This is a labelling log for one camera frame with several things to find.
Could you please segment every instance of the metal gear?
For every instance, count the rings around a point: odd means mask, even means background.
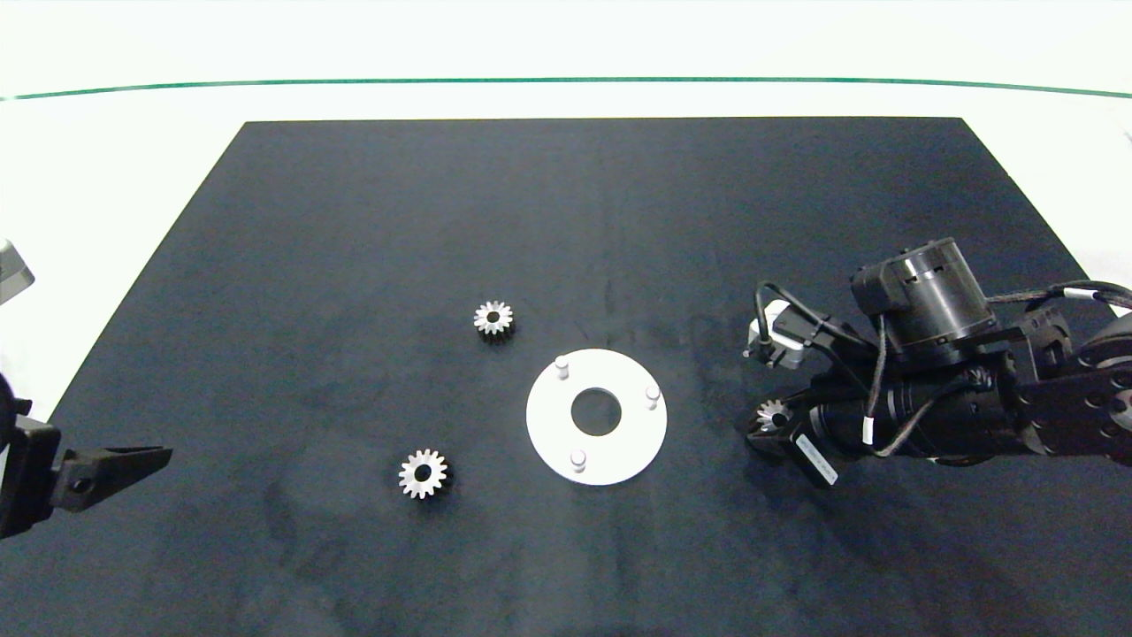
[[[480,335],[489,339],[500,339],[514,332],[515,312],[501,300],[489,300],[475,310],[473,325]]]
[[[789,420],[790,416],[794,415],[790,413],[790,410],[787,408],[787,406],[781,401],[777,399],[763,403],[762,405],[758,406],[758,411],[756,413],[758,414],[758,419],[756,419],[756,421],[758,421],[761,431],[770,431],[778,427],[774,424],[774,416],[781,414],[782,416],[786,416],[787,420]]]
[[[423,480],[417,480],[417,471],[421,467],[428,467],[428,476]],[[409,455],[409,462],[401,464],[401,483],[398,487],[403,487],[404,493],[409,494],[410,498],[420,498],[421,500],[428,498],[436,493],[436,490],[444,487],[444,480],[448,477],[444,473],[448,468],[448,465],[444,464],[444,456],[431,449],[426,449],[424,451],[417,450],[417,454]]]

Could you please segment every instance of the cable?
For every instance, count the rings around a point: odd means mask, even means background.
[[[986,463],[990,458],[994,458],[994,456],[960,456],[959,458],[929,458],[929,460],[944,467],[974,467],[975,465]]]
[[[876,356],[876,368],[873,370],[873,386],[868,389],[868,402],[865,404],[865,419],[860,424],[860,441],[869,447],[873,446],[873,414],[876,413],[876,402],[881,397],[881,380],[884,378],[884,364],[887,362],[887,328],[884,322],[884,312],[876,315],[876,338],[880,343],[880,353]]]
[[[818,316],[818,313],[816,311],[814,311],[813,309],[811,309],[809,307],[807,307],[805,303],[803,303],[800,300],[798,300],[798,296],[796,296],[792,293],[790,293],[789,291],[780,287],[777,283],[771,282],[771,281],[760,281],[758,285],[755,287],[755,313],[756,313],[756,318],[758,320],[758,346],[760,346],[760,350],[764,350],[764,348],[771,347],[771,332],[770,332],[770,328],[767,327],[767,324],[766,324],[766,308],[763,304],[763,289],[764,287],[772,290],[774,293],[777,293],[780,296],[784,298],[786,300],[790,301],[790,303],[794,304],[798,309],[798,311],[801,311],[803,313],[805,313],[809,318],[811,321],[813,321],[814,324],[817,325],[817,329],[818,330],[825,330],[825,332],[830,333],[831,335],[833,335],[833,336],[835,336],[835,337],[838,337],[840,339],[844,339],[844,341],[848,341],[850,343],[855,343],[855,344],[857,344],[857,345],[859,345],[861,347],[865,347],[865,348],[868,348],[868,350],[876,350],[875,345],[873,345],[873,344],[871,344],[871,343],[868,343],[868,342],[866,342],[866,341],[864,341],[864,339],[861,339],[859,337],[850,335],[849,333],[842,330],[841,328],[838,328],[837,326],[834,326],[832,324],[825,322],[825,318],[822,318],[821,316]]]
[[[1031,301],[1035,304],[1040,304],[1052,298],[1099,300],[1108,304],[1132,309],[1132,290],[1116,283],[1089,278],[1055,283],[1045,289],[1020,290],[996,294],[987,298],[987,302]]]
[[[971,370],[967,370],[960,373],[954,379],[949,381],[946,385],[937,389],[935,394],[932,396],[932,398],[928,398],[927,402],[924,405],[921,405],[920,408],[917,410],[915,414],[912,414],[912,418],[909,419],[907,423],[901,425],[900,430],[897,432],[897,436],[892,438],[889,445],[885,446],[884,449],[881,449],[878,451],[874,450],[873,455],[876,456],[877,458],[887,458],[889,456],[895,454],[895,451],[900,449],[900,447],[904,444],[904,441],[908,440],[908,437],[910,437],[912,432],[916,431],[916,425],[918,425],[919,422],[924,419],[924,415],[927,414],[932,410],[932,407],[935,407],[935,404],[938,403],[940,399],[950,396],[952,394],[955,394],[957,391],[962,391],[966,389],[989,390],[993,387],[993,385],[994,385],[993,377],[990,376],[989,372],[987,372],[983,368],[974,368]]]
[[[892,456],[897,449],[900,449],[904,441],[908,440],[908,437],[912,434],[912,431],[916,430],[916,425],[919,424],[920,420],[924,419],[924,415],[927,414],[929,410],[935,407],[935,404],[940,401],[940,398],[941,397],[938,396],[933,396],[927,401],[927,403],[920,405],[920,408],[912,414],[912,418],[908,419],[908,422],[900,428],[900,431],[897,432],[897,436],[893,437],[892,441],[889,442],[884,449],[874,450],[873,456],[876,456],[877,458],[887,458],[889,456]]]

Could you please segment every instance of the black table surface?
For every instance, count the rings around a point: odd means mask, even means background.
[[[987,293],[1082,275],[958,119],[248,123],[53,418],[172,464],[0,543],[0,634],[1127,634],[1125,468],[865,460],[817,491],[744,446],[823,369],[740,359],[754,282],[864,330],[849,274],[946,235]],[[1079,339],[1110,318],[1065,309]],[[668,403],[609,488],[526,434],[588,347]],[[455,481],[412,501],[424,448]]]

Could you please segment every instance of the white circular plate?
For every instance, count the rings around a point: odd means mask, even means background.
[[[589,389],[604,390],[620,404],[621,420],[606,436],[583,432],[571,415],[574,399]],[[667,429],[664,396],[652,375],[608,350],[559,356],[539,375],[526,399],[534,450],[558,475],[582,484],[616,484],[637,475],[657,457]]]

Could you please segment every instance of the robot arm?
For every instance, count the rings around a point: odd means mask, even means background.
[[[0,304],[34,281],[16,248],[0,239]],[[161,471],[173,454],[163,447],[68,449],[53,467],[62,436],[28,419],[31,408],[32,402],[17,399],[0,376],[0,539],[28,531],[57,508],[88,509]]]
[[[1132,291],[1074,281],[988,299],[943,239],[861,268],[852,292],[878,347],[794,302],[752,322],[745,355],[796,367],[814,350],[833,363],[808,389],[762,404],[747,434],[757,451],[792,458],[825,488],[868,456],[951,466],[1107,456],[1132,465],[1132,315],[1074,348],[1062,315],[1044,305],[1069,296],[1132,307]],[[990,305],[1014,301],[1030,305],[1004,328]],[[756,310],[764,312],[758,302]]]

